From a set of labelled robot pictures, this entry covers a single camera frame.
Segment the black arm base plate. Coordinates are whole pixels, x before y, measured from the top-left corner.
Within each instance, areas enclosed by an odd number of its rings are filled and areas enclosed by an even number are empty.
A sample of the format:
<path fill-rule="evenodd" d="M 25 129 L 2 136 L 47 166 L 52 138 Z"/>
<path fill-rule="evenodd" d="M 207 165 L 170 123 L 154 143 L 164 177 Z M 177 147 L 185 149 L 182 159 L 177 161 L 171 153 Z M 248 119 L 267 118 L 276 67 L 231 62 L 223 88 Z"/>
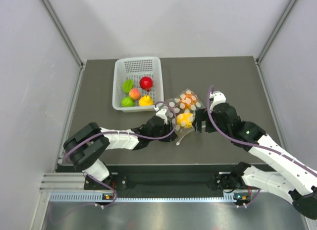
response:
<path fill-rule="evenodd" d="M 233 184 L 217 184 L 234 164 L 108 165 L 118 197 L 219 197 Z"/>

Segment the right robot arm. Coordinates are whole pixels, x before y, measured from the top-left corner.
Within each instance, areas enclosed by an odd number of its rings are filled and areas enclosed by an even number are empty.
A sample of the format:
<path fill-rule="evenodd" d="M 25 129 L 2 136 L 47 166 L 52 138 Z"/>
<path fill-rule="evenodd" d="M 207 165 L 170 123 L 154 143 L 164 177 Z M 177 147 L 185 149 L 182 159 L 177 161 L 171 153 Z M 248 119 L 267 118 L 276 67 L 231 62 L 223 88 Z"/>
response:
<path fill-rule="evenodd" d="M 198 110 L 194 120 L 197 132 L 218 132 L 231 143 L 261 159 L 277 173 L 270 174 L 240 162 L 231 171 L 231 182 L 237 188 L 255 187 L 290 203 L 303 216 L 317 218 L 317 172 L 279 146 L 262 128 L 242 121 L 233 106 L 217 104 Z"/>

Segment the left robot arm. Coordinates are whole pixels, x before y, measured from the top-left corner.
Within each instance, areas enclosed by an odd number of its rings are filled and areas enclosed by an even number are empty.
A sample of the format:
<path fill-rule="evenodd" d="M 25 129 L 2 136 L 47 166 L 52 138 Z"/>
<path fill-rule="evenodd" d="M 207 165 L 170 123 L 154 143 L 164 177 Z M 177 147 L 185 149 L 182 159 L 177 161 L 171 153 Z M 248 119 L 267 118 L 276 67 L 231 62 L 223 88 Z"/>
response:
<path fill-rule="evenodd" d="M 172 125 L 156 115 L 145 124 L 128 130 L 105 129 L 91 122 L 64 142 L 64 157 L 70 159 L 77 171 L 95 179 L 95 183 L 105 189 L 112 184 L 111 173 L 100 160 L 105 150 L 140 150 L 154 140 L 172 142 L 177 138 Z"/>

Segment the polka dot zip bag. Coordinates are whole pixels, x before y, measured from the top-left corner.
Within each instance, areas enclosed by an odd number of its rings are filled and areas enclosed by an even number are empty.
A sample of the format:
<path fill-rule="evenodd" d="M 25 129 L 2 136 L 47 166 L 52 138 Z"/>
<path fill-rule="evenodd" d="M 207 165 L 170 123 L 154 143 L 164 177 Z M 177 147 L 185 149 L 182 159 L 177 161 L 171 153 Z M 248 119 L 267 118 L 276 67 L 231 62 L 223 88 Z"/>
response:
<path fill-rule="evenodd" d="M 195 92 L 190 89 L 182 91 L 175 98 L 167 99 L 165 104 L 173 108 L 176 117 L 171 111 L 167 112 L 168 121 L 172 122 L 172 126 L 176 124 L 175 133 L 177 135 L 176 145 L 180 145 L 182 139 L 195 130 L 194 120 L 198 111 L 205 108 Z"/>

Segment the orange fake pineapple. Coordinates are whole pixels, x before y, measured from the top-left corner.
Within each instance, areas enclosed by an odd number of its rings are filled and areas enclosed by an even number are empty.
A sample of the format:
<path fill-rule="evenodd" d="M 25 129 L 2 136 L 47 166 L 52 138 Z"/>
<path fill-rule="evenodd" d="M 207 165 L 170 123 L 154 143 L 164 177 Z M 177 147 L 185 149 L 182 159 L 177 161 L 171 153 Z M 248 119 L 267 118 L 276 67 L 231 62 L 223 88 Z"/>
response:
<path fill-rule="evenodd" d="M 198 98 L 193 93 L 183 93 L 180 95 L 180 108 L 183 110 L 196 110 L 196 102 Z"/>

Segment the yellow fake bell pepper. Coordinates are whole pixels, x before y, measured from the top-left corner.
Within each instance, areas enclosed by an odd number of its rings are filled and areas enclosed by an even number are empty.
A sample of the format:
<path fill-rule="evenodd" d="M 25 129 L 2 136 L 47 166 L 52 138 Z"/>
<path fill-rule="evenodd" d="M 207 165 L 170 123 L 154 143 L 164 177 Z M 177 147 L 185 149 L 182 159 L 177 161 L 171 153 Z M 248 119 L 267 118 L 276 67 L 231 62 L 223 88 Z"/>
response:
<path fill-rule="evenodd" d="M 182 128 L 192 128 L 194 115 L 189 110 L 185 110 L 183 113 L 177 115 L 176 121 Z"/>

